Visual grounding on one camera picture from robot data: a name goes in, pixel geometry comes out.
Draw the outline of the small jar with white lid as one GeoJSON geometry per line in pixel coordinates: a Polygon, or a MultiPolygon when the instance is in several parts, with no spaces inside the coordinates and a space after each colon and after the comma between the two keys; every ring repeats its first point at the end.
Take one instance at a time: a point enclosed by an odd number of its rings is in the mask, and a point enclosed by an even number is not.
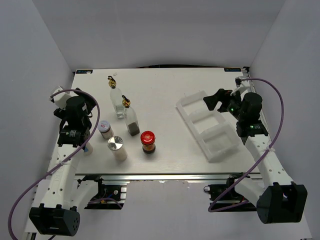
{"type": "Polygon", "coordinates": [[[110,139],[111,137],[114,136],[114,132],[111,128],[111,125],[108,121],[106,120],[101,120],[98,123],[97,126],[98,131],[100,132],[100,134],[102,135],[102,137],[106,140],[110,139]]]}

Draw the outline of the clear glass oil bottle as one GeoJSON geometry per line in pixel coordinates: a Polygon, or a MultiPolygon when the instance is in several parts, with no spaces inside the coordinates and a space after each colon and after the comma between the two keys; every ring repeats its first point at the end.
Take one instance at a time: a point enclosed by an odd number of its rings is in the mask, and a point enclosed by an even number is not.
{"type": "Polygon", "coordinates": [[[117,88],[117,82],[111,75],[109,75],[107,79],[108,79],[108,85],[110,87],[111,103],[113,105],[116,116],[121,119],[124,117],[123,113],[125,108],[122,104],[122,101],[123,101],[122,91],[119,88],[117,88]]]}

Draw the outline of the white shaker with silver lid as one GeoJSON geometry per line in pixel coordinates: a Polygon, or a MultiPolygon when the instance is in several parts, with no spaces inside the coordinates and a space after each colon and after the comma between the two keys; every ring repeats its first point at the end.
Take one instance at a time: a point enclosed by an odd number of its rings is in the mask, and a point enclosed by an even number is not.
{"type": "Polygon", "coordinates": [[[117,161],[125,161],[128,157],[124,141],[120,136],[113,136],[108,140],[107,146],[117,161]]]}

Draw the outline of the glass bottle with dark sauce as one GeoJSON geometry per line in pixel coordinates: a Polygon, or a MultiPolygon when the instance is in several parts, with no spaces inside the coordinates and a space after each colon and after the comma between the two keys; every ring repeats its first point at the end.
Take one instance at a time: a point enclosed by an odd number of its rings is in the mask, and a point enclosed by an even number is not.
{"type": "Polygon", "coordinates": [[[140,133],[138,118],[135,110],[131,107],[131,101],[125,96],[122,95],[122,105],[123,109],[123,118],[128,130],[128,133],[131,136],[135,136],[140,133]]]}

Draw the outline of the red-lidded chili sauce jar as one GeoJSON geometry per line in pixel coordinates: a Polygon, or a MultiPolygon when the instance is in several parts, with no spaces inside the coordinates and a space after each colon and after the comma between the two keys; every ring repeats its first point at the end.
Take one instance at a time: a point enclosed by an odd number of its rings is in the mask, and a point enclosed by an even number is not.
{"type": "Polygon", "coordinates": [[[142,144],[142,150],[145,154],[152,154],[156,150],[156,136],[152,131],[144,131],[140,135],[140,141],[142,144]]]}

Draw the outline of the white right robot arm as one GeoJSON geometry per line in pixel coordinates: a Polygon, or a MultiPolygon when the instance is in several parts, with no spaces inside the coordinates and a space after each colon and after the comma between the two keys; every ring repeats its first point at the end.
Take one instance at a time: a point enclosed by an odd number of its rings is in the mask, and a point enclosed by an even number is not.
{"type": "Polygon", "coordinates": [[[236,132],[252,155],[264,186],[253,181],[248,170],[242,176],[234,175],[227,180],[226,189],[213,203],[227,195],[236,200],[244,198],[242,205],[255,206],[260,221],[264,224],[299,223],[302,220],[307,200],[307,189],[297,184],[284,170],[269,142],[269,133],[262,121],[260,112],[263,99],[254,92],[241,96],[239,92],[219,89],[214,95],[204,97],[210,111],[221,103],[218,112],[230,113],[236,120],[236,132]]]}

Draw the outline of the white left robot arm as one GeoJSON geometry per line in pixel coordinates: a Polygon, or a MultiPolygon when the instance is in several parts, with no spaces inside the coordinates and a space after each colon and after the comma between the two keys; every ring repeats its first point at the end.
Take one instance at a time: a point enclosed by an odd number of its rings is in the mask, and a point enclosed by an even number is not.
{"type": "Polygon", "coordinates": [[[85,183],[73,190],[75,175],[80,158],[78,152],[89,153],[89,144],[97,126],[92,125],[90,114],[99,105],[88,93],[79,88],[73,90],[75,96],[67,95],[59,100],[59,94],[67,90],[58,90],[51,95],[58,106],[54,115],[61,122],[57,140],[55,166],[48,174],[49,185],[38,207],[32,207],[29,219],[42,235],[73,237],[80,226],[80,214],[91,197],[99,200],[105,196],[106,187],[99,182],[85,183]]]}

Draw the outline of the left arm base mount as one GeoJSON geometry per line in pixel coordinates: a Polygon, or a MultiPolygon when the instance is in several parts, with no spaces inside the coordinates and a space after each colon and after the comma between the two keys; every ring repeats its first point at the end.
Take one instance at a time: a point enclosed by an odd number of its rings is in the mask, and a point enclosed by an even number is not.
{"type": "Polygon", "coordinates": [[[77,189],[82,182],[97,183],[97,193],[86,205],[86,210],[120,210],[124,206],[126,187],[120,183],[110,183],[101,175],[85,175],[77,179],[77,189]]]}

